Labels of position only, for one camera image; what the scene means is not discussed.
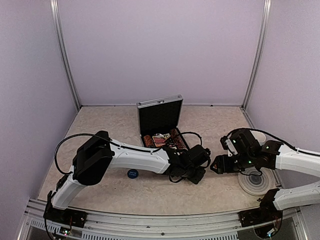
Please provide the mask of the red playing card deck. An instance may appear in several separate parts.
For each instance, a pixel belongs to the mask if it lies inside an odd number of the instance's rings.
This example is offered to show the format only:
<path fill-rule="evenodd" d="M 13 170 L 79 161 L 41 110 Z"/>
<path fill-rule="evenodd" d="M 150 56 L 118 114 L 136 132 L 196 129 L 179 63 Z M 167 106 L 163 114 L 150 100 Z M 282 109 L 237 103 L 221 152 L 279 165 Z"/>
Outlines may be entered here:
<path fill-rule="evenodd" d="M 167 140 L 171 137 L 169 133 L 166 134 L 160 134 L 157 133 L 152 136 L 153 143 L 156 147 L 161 147 L 163 145 L 166 145 Z"/>

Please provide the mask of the aluminium poker chip case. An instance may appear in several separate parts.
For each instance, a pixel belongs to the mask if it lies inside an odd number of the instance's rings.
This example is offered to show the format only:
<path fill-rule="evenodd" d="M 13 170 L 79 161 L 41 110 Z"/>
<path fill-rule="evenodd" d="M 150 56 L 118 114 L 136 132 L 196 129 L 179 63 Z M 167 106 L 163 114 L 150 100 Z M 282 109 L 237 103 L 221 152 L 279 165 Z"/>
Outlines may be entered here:
<path fill-rule="evenodd" d="M 168 134 L 173 129 L 180 133 L 178 124 L 182 105 L 180 94 L 136 103 L 139 135 L 144 147 L 147 146 L 146 135 Z"/>

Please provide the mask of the blue round button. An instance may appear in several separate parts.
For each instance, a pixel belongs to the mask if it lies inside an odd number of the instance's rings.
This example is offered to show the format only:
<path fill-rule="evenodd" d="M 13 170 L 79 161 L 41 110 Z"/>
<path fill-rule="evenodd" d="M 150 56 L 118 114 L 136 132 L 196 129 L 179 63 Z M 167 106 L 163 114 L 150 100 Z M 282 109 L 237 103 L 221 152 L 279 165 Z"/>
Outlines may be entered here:
<path fill-rule="evenodd" d="M 130 170 L 127 172 L 127 176 L 128 176 L 130 179 L 136 179 L 136 178 L 139 176 L 139 172 L 138 172 L 136 169 L 130 169 Z"/>

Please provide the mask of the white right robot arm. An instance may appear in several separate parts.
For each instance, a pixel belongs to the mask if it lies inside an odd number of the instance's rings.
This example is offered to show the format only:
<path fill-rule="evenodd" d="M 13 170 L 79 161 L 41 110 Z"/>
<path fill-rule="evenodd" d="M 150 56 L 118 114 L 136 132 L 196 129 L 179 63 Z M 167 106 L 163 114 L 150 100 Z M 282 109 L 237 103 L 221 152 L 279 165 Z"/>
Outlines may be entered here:
<path fill-rule="evenodd" d="M 248 168 L 288 170 L 320 176 L 320 154 L 294 147 L 285 140 L 254 128 L 237 128 L 220 139 L 228 153 L 218 155 L 210 165 L 216 174 L 244 174 Z M 270 189 L 256 210 L 256 218 L 266 222 L 276 211 L 319 204 L 320 183 L 289 189 Z"/>

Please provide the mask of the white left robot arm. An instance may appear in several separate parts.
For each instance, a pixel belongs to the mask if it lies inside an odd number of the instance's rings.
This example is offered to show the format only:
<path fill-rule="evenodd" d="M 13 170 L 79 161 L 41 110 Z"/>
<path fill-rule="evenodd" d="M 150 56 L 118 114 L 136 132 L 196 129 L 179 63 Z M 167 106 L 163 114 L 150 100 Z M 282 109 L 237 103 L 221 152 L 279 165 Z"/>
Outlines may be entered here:
<path fill-rule="evenodd" d="M 166 175 L 172 180 L 198 184 L 210 164 L 210 150 L 198 144 L 190 149 L 147 148 L 125 144 L 109 137 L 107 131 L 88 133 L 89 138 L 76 151 L 71 167 L 47 195 L 50 214 L 63 223 L 70 218 L 68 206 L 87 186 L 97 185 L 108 169 L 143 170 Z"/>

